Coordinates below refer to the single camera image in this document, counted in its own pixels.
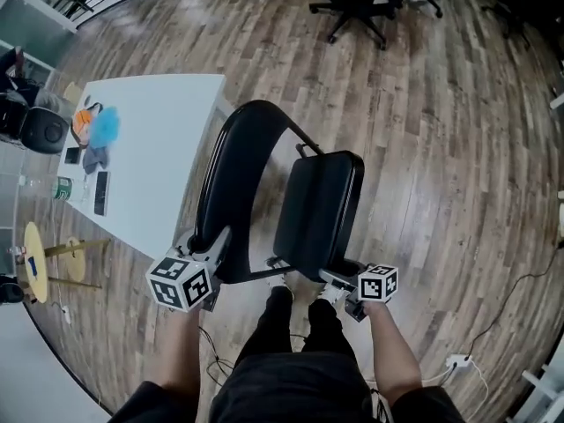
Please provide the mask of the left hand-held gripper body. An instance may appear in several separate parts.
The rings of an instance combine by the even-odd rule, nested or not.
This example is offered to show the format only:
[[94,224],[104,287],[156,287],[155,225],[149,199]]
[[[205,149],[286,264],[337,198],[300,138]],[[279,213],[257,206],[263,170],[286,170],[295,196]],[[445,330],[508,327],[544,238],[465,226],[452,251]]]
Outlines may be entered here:
[[184,313],[198,306],[212,312],[219,296],[220,280],[208,272],[206,253],[177,255],[173,245],[155,260],[145,274],[153,299],[161,306]]

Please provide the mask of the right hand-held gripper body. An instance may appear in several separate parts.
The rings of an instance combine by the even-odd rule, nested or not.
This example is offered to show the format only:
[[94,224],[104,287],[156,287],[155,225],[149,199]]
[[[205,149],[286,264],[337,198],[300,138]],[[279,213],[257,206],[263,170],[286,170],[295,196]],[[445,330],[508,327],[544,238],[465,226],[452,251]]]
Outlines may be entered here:
[[365,301],[386,303],[397,292],[399,285],[399,269],[387,264],[375,264],[358,278],[356,290],[345,291],[345,312],[360,323],[366,315],[363,310]]

